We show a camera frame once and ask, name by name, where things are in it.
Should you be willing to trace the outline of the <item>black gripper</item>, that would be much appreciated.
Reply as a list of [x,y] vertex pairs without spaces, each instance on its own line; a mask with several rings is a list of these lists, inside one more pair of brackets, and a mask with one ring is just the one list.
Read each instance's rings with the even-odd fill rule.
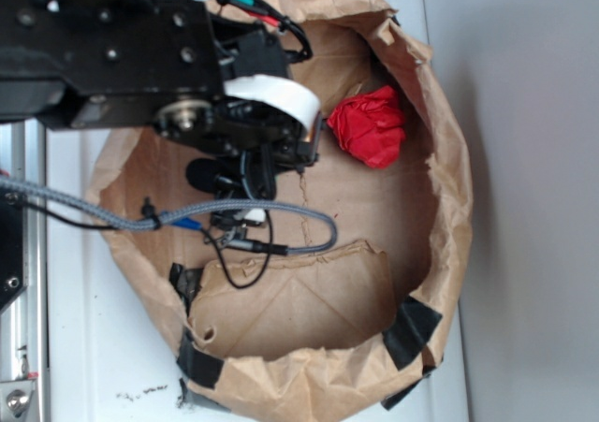
[[[289,51],[276,36],[258,29],[215,43],[224,79],[269,75],[291,79]],[[322,119],[305,132],[291,116],[267,104],[230,97],[185,98],[161,108],[156,132],[205,155],[191,161],[185,178],[216,199],[274,200],[276,179],[302,172],[317,159]]]

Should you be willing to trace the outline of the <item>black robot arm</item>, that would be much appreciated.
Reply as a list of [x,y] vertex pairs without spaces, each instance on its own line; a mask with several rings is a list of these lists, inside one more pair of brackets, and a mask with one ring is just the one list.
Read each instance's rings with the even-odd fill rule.
[[312,55],[265,0],[1,0],[1,120],[151,127],[201,152],[185,177],[231,230],[317,160],[319,100],[290,73]]

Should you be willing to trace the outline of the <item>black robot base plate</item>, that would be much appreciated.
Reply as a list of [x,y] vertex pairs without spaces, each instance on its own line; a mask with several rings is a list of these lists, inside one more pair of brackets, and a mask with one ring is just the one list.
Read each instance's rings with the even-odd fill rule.
[[25,272],[27,223],[22,196],[1,182],[1,313],[28,285]]

